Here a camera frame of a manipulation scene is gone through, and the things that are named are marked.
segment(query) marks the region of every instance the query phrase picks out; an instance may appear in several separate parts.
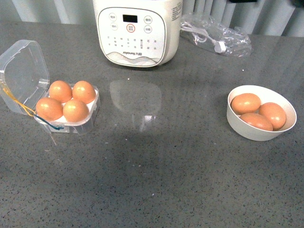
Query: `white bowl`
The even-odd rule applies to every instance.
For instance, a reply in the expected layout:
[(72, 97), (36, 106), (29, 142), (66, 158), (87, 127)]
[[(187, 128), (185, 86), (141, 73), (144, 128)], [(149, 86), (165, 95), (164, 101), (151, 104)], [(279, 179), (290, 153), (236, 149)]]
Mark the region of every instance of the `white bowl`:
[[(239, 118), (239, 115), (236, 115), (233, 112), (231, 108), (231, 102), (234, 97), (244, 93), (256, 94), (261, 99), (261, 104), (267, 102), (274, 102), (280, 105), (286, 113), (286, 122), (284, 126), (278, 131), (265, 131), (253, 127), (247, 124), (246, 122), (244, 122), (243, 120), (241, 120)], [(289, 101), (287, 101), (280, 94), (261, 86), (242, 85), (233, 89), (228, 95), (227, 120), (230, 126), (233, 128), (233, 130), (235, 130), (243, 137), (254, 141), (267, 141), (277, 137), (283, 132), (290, 130), (295, 125), (296, 112), (294, 107), (289, 103)]]

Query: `button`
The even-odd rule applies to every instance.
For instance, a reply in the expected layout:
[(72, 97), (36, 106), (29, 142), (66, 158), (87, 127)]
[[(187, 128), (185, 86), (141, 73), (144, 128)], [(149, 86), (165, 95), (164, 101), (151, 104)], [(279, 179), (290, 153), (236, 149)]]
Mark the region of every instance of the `button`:
[(135, 26), (133, 24), (128, 24), (127, 25), (127, 31), (128, 32), (134, 32), (135, 31)]
[(114, 31), (118, 29), (118, 26), (116, 25), (116, 23), (111, 23), (111, 29), (113, 29)]
[(152, 17), (150, 17), (150, 16), (145, 16), (143, 20), (148, 25), (150, 25), (152, 23)]
[(116, 21), (117, 17), (114, 13), (110, 13), (109, 18), (111, 21)]
[(144, 27), (144, 31), (145, 31), (145, 33), (150, 33), (150, 32), (152, 32), (151, 26), (150, 26), (150, 25), (146, 25), (146, 26)]

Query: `egg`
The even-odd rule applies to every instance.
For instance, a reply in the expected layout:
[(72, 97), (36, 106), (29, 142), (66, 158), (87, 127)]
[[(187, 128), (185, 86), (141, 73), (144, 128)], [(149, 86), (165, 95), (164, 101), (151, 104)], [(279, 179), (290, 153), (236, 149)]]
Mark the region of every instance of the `egg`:
[(58, 100), (51, 97), (44, 97), (38, 100), (36, 113), (47, 121), (54, 121), (62, 117), (63, 107)]
[(72, 90), (73, 98), (83, 101), (85, 104), (88, 104), (95, 100), (96, 92), (93, 86), (86, 81), (77, 82)]
[(275, 131), (281, 129), (286, 122), (286, 113), (284, 109), (273, 102), (261, 105), (259, 114), (266, 117), (271, 122)]
[(272, 131), (271, 122), (264, 116), (257, 113), (246, 113), (240, 116), (240, 119), (247, 124), (266, 131)]
[(72, 88), (64, 81), (55, 81), (49, 88), (49, 97), (65, 103), (72, 98)]
[(245, 113), (254, 113), (261, 105), (261, 99), (251, 93), (244, 93), (237, 95), (231, 102), (232, 110), (238, 114), (242, 115)]
[(67, 121), (78, 122), (89, 115), (89, 109), (83, 101), (72, 99), (63, 106), (63, 116)]

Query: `wire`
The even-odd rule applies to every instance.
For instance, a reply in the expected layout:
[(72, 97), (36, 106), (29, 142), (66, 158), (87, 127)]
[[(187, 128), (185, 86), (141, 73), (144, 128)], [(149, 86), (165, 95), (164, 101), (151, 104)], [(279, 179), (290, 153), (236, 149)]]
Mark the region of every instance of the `wire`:
[(32, 116), (32, 117), (35, 116), (35, 117), (37, 117), (38, 119), (40, 119), (41, 121), (45, 122), (47, 125), (49, 125), (50, 127), (54, 128), (55, 130), (64, 129), (64, 127), (55, 127), (55, 126), (51, 125), (48, 121), (46, 121), (42, 117), (38, 116), (33, 109), (27, 107), (26, 105), (24, 105), (23, 103), (21, 103), (20, 101), (18, 101), (18, 99), (13, 95), (13, 93), (10, 91), (10, 89), (6, 85), (4, 85), (3, 82), (1, 82), (1, 87), (2, 87), (3, 91), (7, 94), (7, 96), (9, 96), (14, 102), (16, 102), (17, 104), (19, 104), (29, 116)]
[[(215, 44), (217, 41), (213, 38), (211, 38), (208, 34), (208, 32), (203, 29), (203, 28), (197, 28), (193, 25), (191, 25), (190, 23), (188, 22), (184, 22), (180, 25), (180, 29), (183, 30), (183, 31), (186, 31), (186, 32), (191, 32), (191, 34), (195, 37), (195, 39), (199, 42), (199, 43), (204, 43), (206, 42), (207, 38), (211, 40), (211, 42), (213, 44)], [(202, 39), (201, 37), (199, 37), (197, 34), (200, 34), (200, 35), (203, 35), (205, 38)]]
[[(224, 41), (216, 41), (215, 39), (211, 38), (209, 36), (208, 32), (203, 28), (197, 28), (185, 21), (184, 23), (182, 23), (180, 25), (180, 29), (185, 32), (190, 32), (192, 34), (192, 36), (194, 37), (195, 44), (205, 43), (208, 38), (213, 43), (215, 52), (221, 54), (227, 50)], [(198, 34), (203, 35), (205, 38), (204, 39), (201, 38)]]

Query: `egg carton lid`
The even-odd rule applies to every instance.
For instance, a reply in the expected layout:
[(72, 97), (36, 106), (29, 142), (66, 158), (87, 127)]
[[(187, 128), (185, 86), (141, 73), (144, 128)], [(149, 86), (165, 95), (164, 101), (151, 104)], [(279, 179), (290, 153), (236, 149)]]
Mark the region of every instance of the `egg carton lid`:
[(27, 114), (4, 91), (7, 87), (16, 99), (31, 109), (47, 92), (49, 73), (38, 42), (19, 40), (0, 56), (0, 94), (15, 113)]

